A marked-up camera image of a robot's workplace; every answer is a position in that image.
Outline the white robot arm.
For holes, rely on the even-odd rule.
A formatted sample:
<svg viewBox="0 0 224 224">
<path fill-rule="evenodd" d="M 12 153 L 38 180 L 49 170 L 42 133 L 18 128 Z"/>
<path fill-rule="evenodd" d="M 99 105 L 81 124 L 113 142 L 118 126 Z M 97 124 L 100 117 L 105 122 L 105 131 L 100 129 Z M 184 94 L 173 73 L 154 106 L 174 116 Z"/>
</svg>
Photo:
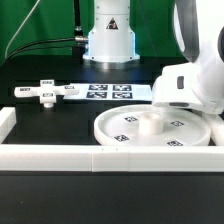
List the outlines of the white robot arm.
<svg viewBox="0 0 224 224">
<path fill-rule="evenodd" d="M 86 63 L 112 69 L 140 59 L 129 15 L 130 0 L 94 0 Z M 152 104 L 224 112 L 224 0 L 175 0 L 172 25 L 187 62 L 163 68 Z"/>
</svg>

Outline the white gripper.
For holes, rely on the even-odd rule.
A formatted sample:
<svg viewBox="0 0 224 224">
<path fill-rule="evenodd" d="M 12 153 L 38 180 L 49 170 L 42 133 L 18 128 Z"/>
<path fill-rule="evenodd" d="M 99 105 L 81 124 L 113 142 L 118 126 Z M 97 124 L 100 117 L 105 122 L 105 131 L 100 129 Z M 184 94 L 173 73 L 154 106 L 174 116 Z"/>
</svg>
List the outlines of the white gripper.
<svg viewBox="0 0 224 224">
<path fill-rule="evenodd" d="M 152 87 L 152 105 L 213 112 L 193 90 L 197 68 L 192 63 L 165 66 Z"/>
</svg>

